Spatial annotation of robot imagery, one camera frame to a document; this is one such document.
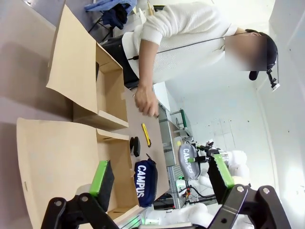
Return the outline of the person's right hand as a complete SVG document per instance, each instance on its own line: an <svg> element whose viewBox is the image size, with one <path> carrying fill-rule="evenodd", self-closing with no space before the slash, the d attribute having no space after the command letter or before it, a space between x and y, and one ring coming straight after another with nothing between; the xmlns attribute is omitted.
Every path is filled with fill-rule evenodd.
<svg viewBox="0 0 305 229"><path fill-rule="evenodd" d="M134 99L137 108L143 115L158 117L158 101L151 87L139 84Z"/></svg>

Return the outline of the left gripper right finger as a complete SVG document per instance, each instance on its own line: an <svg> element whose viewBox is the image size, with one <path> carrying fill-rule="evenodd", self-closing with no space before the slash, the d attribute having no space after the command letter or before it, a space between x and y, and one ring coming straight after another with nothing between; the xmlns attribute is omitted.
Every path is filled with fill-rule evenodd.
<svg viewBox="0 0 305 229"><path fill-rule="evenodd" d="M209 179L218 204L221 205L210 229L231 229L238 215L247 215L256 229L290 229L284 208L272 186L253 190L235 184L220 154L209 159Z"/></svg>

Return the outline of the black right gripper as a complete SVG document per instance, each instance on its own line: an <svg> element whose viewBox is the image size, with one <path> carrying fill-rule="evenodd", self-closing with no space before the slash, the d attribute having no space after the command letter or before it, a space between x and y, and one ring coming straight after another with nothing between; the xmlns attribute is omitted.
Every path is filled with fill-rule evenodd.
<svg viewBox="0 0 305 229"><path fill-rule="evenodd" d="M215 154L220 154L220 148L215 147L214 145L194 145L196 150L205 151L206 156L198 156L195 158L195 162L206 163L209 162Z"/></svg>

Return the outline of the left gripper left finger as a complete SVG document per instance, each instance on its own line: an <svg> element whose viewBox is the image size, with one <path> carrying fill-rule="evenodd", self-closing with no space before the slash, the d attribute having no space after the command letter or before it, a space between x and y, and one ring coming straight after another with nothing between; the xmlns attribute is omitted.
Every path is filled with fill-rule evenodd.
<svg viewBox="0 0 305 229"><path fill-rule="evenodd" d="M94 229L113 229L108 210L114 174L109 160L100 161L92 183L71 200L52 198L45 211L42 229L78 229L90 224Z"/></svg>

